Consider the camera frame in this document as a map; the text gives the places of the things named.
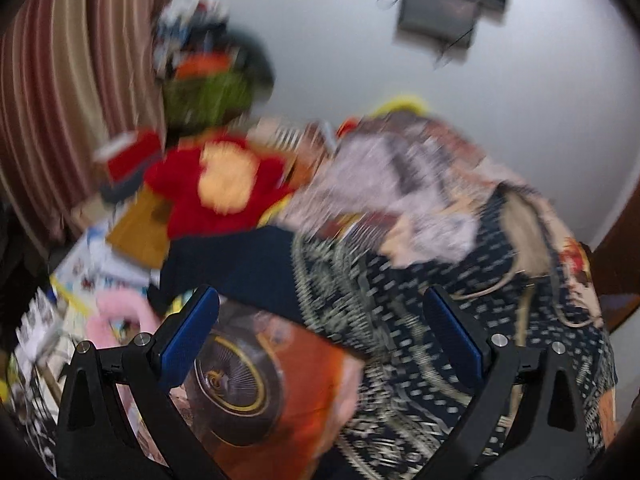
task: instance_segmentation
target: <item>navy blue cloth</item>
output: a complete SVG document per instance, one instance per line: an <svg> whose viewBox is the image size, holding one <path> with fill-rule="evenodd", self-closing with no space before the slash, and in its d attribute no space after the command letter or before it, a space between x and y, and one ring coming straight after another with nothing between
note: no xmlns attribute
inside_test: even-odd
<svg viewBox="0 0 640 480"><path fill-rule="evenodd" d="M199 285L272 314L303 324L290 248L293 233L274 226L213 237L185 237L171 243L160 274L168 303Z"/></svg>

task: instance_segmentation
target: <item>striped curtain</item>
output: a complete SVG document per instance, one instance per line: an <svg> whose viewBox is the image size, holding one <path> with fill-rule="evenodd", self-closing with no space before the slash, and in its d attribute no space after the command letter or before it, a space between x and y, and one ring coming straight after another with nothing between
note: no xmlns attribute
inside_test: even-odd
<svg viewBox="0 0 640 480"><path fill-rule="evenodd" d="M41 254L93 194L91 153L164 132L152 26L169 0L26 0L0 39L0 183Z"/></svg>

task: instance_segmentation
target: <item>metal screw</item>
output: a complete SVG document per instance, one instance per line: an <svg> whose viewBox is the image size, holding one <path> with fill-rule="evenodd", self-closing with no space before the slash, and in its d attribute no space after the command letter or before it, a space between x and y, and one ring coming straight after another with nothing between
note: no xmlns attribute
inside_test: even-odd
<svg viewBox="0 0 640 480"><path fill-rule="evenodd" d="M136 346L146 346L151 341L151 334L147 332L140 332L135 338L133 338L133 342Z"/></svg>
<svg viewBox="0 0 640 480"><path fill-rule="evenodd" d="M502 348L503 346L508 345L509 340L507 339L506 336L503 336L502 334L493 334L491 336L491 342L497 347Z"/></svg>
<svg viewBox="0 0 640 480"><path fill-rule="evenodd" d="M78 353L86 354L91 349L91 341L81 341L76 346Z"/></svg>
<svg viewBox="0 0 640 480"><path fill-rule="evenodd" d="M555 341L554 343L552 343L551 348L558 355L562 355L564 354L564 352L566 352L565 346L559 341Z"/></svg>

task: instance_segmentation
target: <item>pink plush toy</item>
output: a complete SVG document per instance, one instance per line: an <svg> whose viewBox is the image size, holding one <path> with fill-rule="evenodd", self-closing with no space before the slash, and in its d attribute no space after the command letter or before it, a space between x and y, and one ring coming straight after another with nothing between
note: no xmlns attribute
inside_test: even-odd
<svg viewBox="0 0 640 480"><path fill-rule="evenodd" d="M151 309L147 300L137 290L117 288L103 290L95 297L98 314L91 316L86 322L86 336L97 349L120 346L113 335L111 321L125 319L140 327L140 332L153 334L160 326L160 319ZM120 400L125 412L129 411L132 395L128 386L118 384Z"/></svg>

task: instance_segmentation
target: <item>white wall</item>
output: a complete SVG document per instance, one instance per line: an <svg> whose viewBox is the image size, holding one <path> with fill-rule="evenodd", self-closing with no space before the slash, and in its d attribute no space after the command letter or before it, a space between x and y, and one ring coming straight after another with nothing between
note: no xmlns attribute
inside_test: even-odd
<svg viewBox="0 0 640 480"><path fill-rule="evenodd" d="M587 242L638 177L640 50L609 0L511 0L501 20L479 22L466 60L437 70L428 43L396 38L398 6L223 1L232 23L268 46L269 113L340 123L399 92L420 94L552 199Z"/></svg>

